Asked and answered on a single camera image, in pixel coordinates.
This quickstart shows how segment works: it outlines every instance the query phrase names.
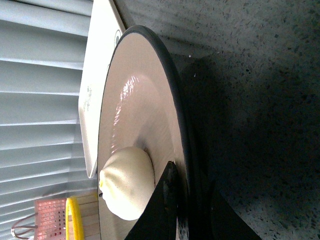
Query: white plate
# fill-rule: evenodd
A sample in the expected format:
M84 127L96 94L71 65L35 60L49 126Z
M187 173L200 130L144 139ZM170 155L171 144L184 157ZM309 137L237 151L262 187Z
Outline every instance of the white plate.
M99 173L119 149L146 149L156 184L167 162L175 162L184 193L181 199L187 201L193 193L192 166L188 165L191 153L176 78L178 74L167 49L151 30L134 26L124 33L113 53L104 88L97 168ZM135 223L113 215L102 198L99 217L104 240L124 239ZM110 228L115 236L110 235ZM180 225L179 230L187 232L188 228Z

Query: speckled countertop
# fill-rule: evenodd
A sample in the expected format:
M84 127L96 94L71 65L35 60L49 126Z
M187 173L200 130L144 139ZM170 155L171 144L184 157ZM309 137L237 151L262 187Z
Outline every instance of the speckled countertop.
M115 0L180 73L208 171L263 239L320 239L320 1Z

